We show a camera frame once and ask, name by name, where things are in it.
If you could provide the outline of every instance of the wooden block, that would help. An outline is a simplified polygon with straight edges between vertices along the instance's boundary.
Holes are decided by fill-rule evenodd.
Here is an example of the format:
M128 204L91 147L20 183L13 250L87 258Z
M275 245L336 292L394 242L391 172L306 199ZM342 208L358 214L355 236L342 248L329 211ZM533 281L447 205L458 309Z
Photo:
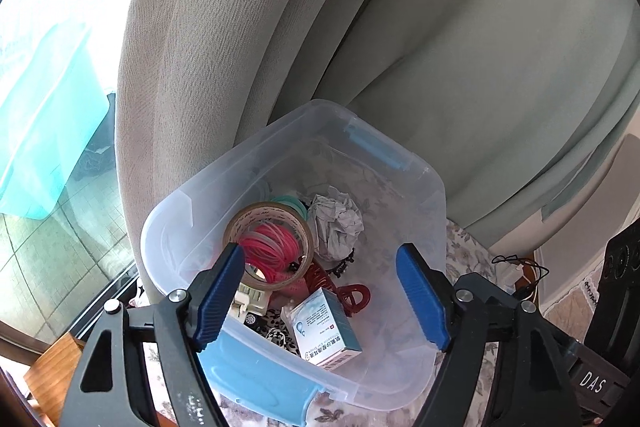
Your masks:
M65 333L24 375L31 394L54 425L60 422L66 392L82 355L84 343Z

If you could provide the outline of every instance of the medicine box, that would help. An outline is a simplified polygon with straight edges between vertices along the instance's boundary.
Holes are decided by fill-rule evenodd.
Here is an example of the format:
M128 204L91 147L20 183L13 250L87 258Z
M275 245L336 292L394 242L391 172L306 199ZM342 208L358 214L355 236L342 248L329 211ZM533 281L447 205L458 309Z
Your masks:
M305 360L328 371L362 352L337 296L324 288L291 312L291 322Z

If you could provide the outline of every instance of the metal screw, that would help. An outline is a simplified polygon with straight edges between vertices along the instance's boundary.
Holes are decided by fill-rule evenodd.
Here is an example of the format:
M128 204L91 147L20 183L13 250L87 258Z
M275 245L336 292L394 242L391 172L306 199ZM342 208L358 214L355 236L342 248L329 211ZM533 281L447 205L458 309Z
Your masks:
M456 299L460 302L471 302L474 299L474 295L469 290L458 290L456 292Z
M533 304L533 302L531 301L522 301L520 303L521 308L524 310L525 313L535 313L536 310L538 308L536 308L536 305Z
M169 293L169 300L171 302L182 302L187 298L186 290L174 290Z
M118 313L119 309L120 301L118 301L117 299L109 299L104 303L104 311L106 311L110 315Z

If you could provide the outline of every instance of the plastic storage bin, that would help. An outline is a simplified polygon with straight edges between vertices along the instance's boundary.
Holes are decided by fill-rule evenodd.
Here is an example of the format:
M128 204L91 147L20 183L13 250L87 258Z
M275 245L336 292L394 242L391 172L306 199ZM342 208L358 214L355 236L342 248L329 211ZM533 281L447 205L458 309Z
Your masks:
M425 340L396 275L396 251L411 241L444 270L446 210L441 179L418 156L334 103L314 100L262 129L170 194L148 216L142 258L165 294L186 288L222 251L242 207L286 193L348 192L364 232L340 285L366 284L369 305L351 319L362 354L333 373L227 317L199 355L212 388L249 409L304 425L318 391L373 410L412 402L433 372Z
M0 212L44 219L53 211L109 100L86 50L89 28L65 22L40 41L0 100Z

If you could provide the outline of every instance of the tape roll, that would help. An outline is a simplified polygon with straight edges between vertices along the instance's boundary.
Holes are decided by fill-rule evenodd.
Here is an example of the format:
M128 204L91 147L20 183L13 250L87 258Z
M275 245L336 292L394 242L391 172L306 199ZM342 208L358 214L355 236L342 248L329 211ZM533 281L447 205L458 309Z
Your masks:
M298 268L298 271L292 274L289 279L271 284L262 279L258 279L245 269L242 275L242 284L256 290L277 291L286 288L292 282L300 279L311 266L314 258L311 230L297 211L286 204L276 203L275 201L262 201L260 203L250 204L231 218L222 236L222 241L223 246L228 243L236 243L252 226L265 221L278 225L286 225L291 229L291 232L293 232L300 244L300 250L302 252L300 268Z

